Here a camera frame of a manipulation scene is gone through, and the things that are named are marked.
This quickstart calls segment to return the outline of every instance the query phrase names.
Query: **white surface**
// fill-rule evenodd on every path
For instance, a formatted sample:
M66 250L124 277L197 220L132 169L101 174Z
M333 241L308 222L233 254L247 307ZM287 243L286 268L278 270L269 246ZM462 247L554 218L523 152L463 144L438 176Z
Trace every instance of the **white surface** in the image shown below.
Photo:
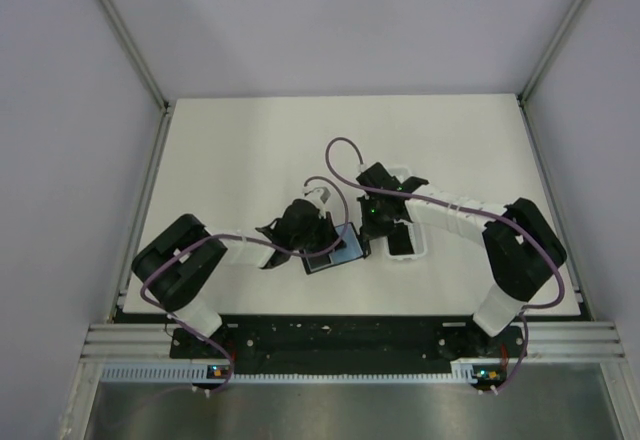
M571 0L114 0L166 95L522 89Z
M531 101L591 306L640 381L640 0L592 0Z
M0 0L0 425L56 437L156 107L94 0Z
M316 97L180 100L160 165L141 247L180 214L210 231L268 224L299 196L304 180L327 174L324 149L344 135L369 164L405 164L450 192L496 203L526 196L549 218L514 96ZM336 145L336 168L355 176L357 159ZM360 225L358 192L344 189ZM343 213L333 195L328 208ZM372 257L307 276L299 260L261 271L216 269L206 296L220 313L470 314L493 283L483 248L427 229L429 254L393 262ZM568 292L572 287L563 269ZM125 311L154 311L134 277ZM555 298L553 281L534 298ZM576 314L567 295L553 314Z

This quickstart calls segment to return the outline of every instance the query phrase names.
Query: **metal sheet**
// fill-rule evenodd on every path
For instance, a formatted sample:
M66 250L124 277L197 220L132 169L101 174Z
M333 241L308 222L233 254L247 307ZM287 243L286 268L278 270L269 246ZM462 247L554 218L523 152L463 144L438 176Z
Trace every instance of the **metal sheet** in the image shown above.
M209 400L177 391L105 429L164 388L102 384L86 440L622 438L595 365L526 366L499 397L449 385L242 385Z

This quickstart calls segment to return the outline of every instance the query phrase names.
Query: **white wall panel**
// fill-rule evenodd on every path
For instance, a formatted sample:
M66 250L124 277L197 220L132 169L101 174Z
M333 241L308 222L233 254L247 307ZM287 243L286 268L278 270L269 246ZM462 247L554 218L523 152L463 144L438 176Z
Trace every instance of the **white wall panel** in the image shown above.
M94 0L0 25L0 436L56 438L159 113Z
M166 94L518 92L570 0L115 0Z
M640 380L640 0L592 0L531 102L596 311Z

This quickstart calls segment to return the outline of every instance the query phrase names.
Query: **aluminum frame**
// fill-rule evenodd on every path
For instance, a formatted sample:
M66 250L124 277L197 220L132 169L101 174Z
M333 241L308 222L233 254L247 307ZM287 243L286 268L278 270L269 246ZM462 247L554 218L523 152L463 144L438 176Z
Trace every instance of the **aluminum frame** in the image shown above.
M79 363L73 379L67 410L60 419L58 438L82 440L85 437L93 402L98 392L103 365Z
M629 364L603 363L601 368L624 439L640 439L640 399Z
M536 167L538 168L538 174L540 175L542 188L544 190L545 197L547 202L549 203L549 210L551 212L551 219L556 227L556 233L558 238L564 245L567 251L567 269L569 270L569 278L574 286L574 291L580 293L585 300L584 303L586 305L587 311L591 313L589 306L590 296L587 289L583 285L581 281L581 277L579 272L579 260L576 252L571 247L571 241L569 234L566 228L566 216L561 208L560 203L557 200L557 189L555 185L551 181L551 176L549 175L549 167L542 154L542 151L539 148L540 142L538 141L538 133L535 129L535 125L531 122L531 116L529 114L528 108L522 103L520 103L520 115L522 116L522 122L524 123L524 128L527 132L527 136L529 137L529 145L531 146L531 151L533 152L533 158L536 162Z
M590 0L573 0L573 2L571 2L569 9L562 17L560 25L558 25L553 37L547 44L542 57L540 57L540 60L536 63L529 80L522 89L520 98L523 103L529 101L535 93L536 88L544 78L545 74L549 71L549 68L551 68L556 55L566 42L567 38L569 38L569 35L571 35L573 27L582 15L582 12L589 5L589 1Z
M118 40L120 48L122 48L122 51L129 59L129 63L140 78L140 82L147 89L149 95L151 95L151 98L153 98L153 101L156 103L158 108L163 112L166 111L169 106L169 102L160 90L158 82L156 82L156 79L153 77L147 62L140 53L140 49L134 42L131 33L129 33L129 29L124 23L124 20L122 20L120 13L118 13L118 9L115 4L112 0L96 1L105 16L106 22L111 27L116 40Z
M155 185L156 177L158 176L160 160L162 159L164 145L169 135L169 127L171 126L172 118L173 108L170 107L162 114L155 133L155 139L151 151L149 152L145 174L139 186L139 192L136 195L136 209L133 214L132 222L130 223L131 226L128 231L127 241L118 256L119 270L116 277L117 283L112 287L112 294L109 295L108 303L105 306L105 310L107 312L105 318L107 319L110 319L115 313L119 297L123 291L126 292L129 278L131 277L131 262L133 261L138 245L140 244L140 237L142 236L142 229L144 228L144 220L147 216L147 211L149 210L149 204L151 203L151 194L153 193L153 186Z
M226 360L176 360L169 357L176 325L95 324L89 327L80 363L189 363L226 365ZM625 362L613 322L529 322L528 356L524 363ZM457 364L495 363L492 359L462 358Z

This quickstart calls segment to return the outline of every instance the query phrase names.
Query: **wire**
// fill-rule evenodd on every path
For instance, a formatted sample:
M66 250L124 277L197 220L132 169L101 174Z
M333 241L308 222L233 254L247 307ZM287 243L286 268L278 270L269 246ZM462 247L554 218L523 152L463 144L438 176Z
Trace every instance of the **wire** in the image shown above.
M545 263L551 269L551 272L553 273L553 276L556 278L556 281L558 283L558 296L556 297L555 300L553 300L553 301L551 301L549 303L543 303L543 304L540 304L540 305L527 304L527 305L524 305L523 309L542 310L542 309L555 307L557 305L560 305L560 303L562 303L562 301L564 300L564 296L565 296L565 287L564 287L564 281L562 280L562 275L560 274L560 271L558 270L558 267L553 262L552 258L549 256L549 254L544 250L544 248L542 248L542 246L537 242L537 240L535 238L533 238L533 236L529 232L527 232L524 228L522 228L516 222L514 222L513 220L510 220L508 218L505 218L505 217L503 217L501 215L497 215L495 213L485 212L483 210L477 210L475 208L464 207L462 205L450 204L448 202L444 202L444 201L439 200L437 198L427 197L426 195L417 195L415 193L398 192L398 191L395 191L395 190L385 190L383 188L365 187L365 186L360 185L358 183L354 183L354 182L346 179L342 175L340 175L336 171L336 169L333 168L333 165L331 164L331 148L337 142L346 142L349 145L351 145L354 148L354 150L355 150L355 152L356 152L356 154L358 156L358 160L360 161L360 164L363 164L364 162L363 162L363 159L362 159L362 154L360 153L360 149L358 149L356 144L353 141L349 140L348 138L336 137L336 138L334 138L333 140L331 140L329 142L329 144L327 145L327 148L325 150L325 153L324 153L325 163L327 164L327 168L329 169L331 174L334 177L336 177L338 180L340 180L342 183L344 183L345 185L348 185L348 186L353 187L353 188L357 188L359 190L364 190L365 192L369 192L369 193L378 193L378 194L383 194L383 195L389 195L389 196L392 196L392 197L423 200L425 202L433 203L433 204L439 205L441 207L453 208L453 209L456 209L456 210L458 210L460 212L470 213L470 214L473 214L473 215L479 215L479 216L482 216L482 217L490 218L492 220L497 220L498 222L502 222L505 225L511 227L516 232L518 232L518 234L522 235L522 237L529 244L531 244L531 246L542 257L542 259L545 261Z
M506 372L507 368L509 367L509 352L507 351L507 347L505 346L504 343L502 345L500 345L500 353L502 354L502 360L500 361L500 367L502 368L502 370L504 370Z

